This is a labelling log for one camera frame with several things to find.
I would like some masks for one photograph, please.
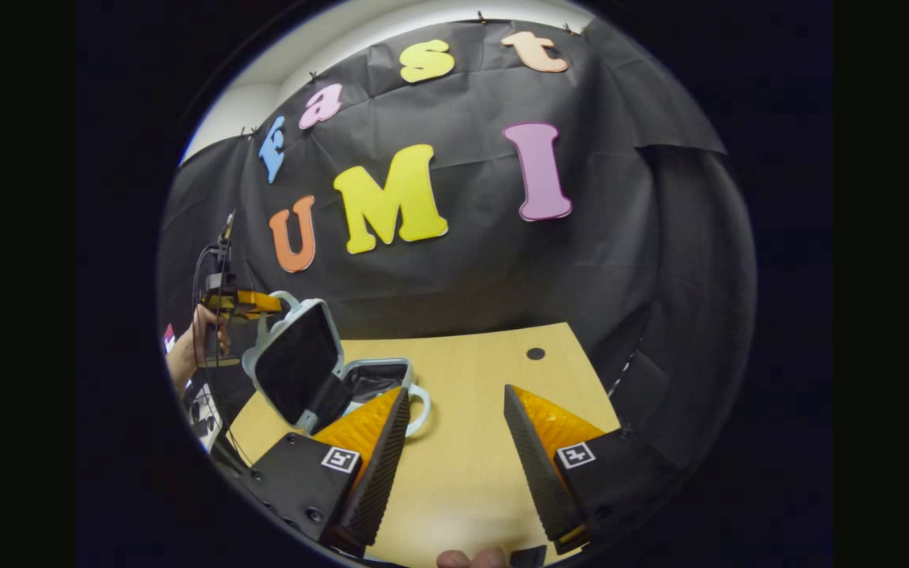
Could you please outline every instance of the table surface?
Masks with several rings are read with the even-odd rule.
[[[504,385],[559,404],[609,432],[619,428],[605,389],[566,323],[446,338],[343,341],[346,363],[406,357],[430,393],[432,412],[406,439],[388,508],[369,555],[410,568],[433,568],[444,550],[469,556],[500,545],[512,551],[548,546],[514,443],[504,421]],[[531,360],[528,349],[545,357]],[[412,418],[421,402],[413,399]],[[260,459],[295,432],[256,393],[231,425],[248,458]]]

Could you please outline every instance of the human hand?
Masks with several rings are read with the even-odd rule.
[[[185,383],[205,364],[205,338],[207,326],[216,326],[216,338],[223,355],[230,352],[230,334],[226,330],[226,319],[217,317],[203,305],[195,306],[193,321],[188,330],[181,335],[174,348],[166,354],[166,369],[174,381],[174,389],[180,395],[185,390]]]
[[[507,568],[501,547],[488,547],[469,560],[460,550],[445,550],[437,555],[437,568]]]

